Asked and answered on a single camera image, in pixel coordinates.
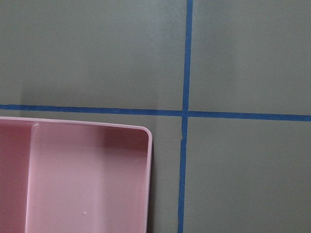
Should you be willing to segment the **pink plastic bin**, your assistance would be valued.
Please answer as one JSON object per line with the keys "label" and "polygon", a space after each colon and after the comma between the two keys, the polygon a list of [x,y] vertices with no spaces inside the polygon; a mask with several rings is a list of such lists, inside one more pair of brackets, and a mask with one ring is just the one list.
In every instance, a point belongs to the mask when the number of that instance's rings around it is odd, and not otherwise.
{"label": "pink plastic bin", "polygon": [[152,140],[140,126],[1,117],[1,232],[146,232]]}

